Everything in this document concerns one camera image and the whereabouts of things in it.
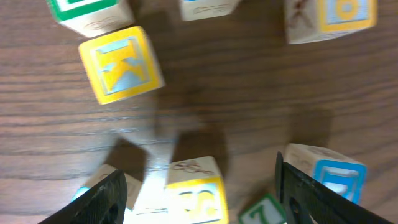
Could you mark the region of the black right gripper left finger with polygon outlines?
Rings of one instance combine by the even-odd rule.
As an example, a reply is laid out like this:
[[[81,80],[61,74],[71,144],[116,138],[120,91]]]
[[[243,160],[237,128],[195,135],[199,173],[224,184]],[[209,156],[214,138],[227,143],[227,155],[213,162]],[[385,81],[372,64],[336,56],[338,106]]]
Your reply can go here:
[[[116,170],[40,224],[123,224],[126,202],[126,178]]]

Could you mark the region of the yellow S wooden block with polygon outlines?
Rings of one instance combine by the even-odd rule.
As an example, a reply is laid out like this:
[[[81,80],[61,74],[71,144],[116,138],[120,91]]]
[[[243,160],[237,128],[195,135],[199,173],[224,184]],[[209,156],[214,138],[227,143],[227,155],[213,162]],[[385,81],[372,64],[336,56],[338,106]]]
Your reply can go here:
[[[167,218],[171,224],[228,224],[223,177],[212,156],[169,165]]]

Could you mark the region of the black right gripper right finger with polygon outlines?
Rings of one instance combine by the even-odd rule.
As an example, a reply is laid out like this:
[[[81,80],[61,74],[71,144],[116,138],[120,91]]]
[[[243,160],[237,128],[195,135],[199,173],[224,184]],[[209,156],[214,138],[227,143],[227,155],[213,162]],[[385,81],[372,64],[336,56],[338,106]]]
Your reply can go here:
[[[392,224],[284,162],[281,152],[277,153],[275,165],[275,189],[287,223]]]

